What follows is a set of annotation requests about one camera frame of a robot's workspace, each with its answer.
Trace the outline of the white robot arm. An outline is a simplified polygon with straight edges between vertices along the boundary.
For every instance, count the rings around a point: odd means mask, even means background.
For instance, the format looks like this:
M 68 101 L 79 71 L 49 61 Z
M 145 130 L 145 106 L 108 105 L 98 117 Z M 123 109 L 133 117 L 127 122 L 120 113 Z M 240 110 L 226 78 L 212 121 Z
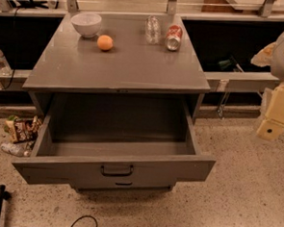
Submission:
M 267 89 L 261 104 L 261 123 L 256 136 L 264 140 L 277 139 L 284 133 L 284 32 L 276 42 L 261 49 L 250 60 L 258 66 L 269 66 L 271 75 L 281 82 L 273 90 Z

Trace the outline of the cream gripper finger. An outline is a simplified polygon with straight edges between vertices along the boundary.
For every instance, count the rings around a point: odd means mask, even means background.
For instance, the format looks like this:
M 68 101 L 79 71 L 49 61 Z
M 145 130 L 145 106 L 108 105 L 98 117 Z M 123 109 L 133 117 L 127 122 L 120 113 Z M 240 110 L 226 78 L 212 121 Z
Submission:
M 275 120 L 262 120 L 257 128 L 256 136 L 264 140 L 274 140 L 284 133 L 284 126 Z

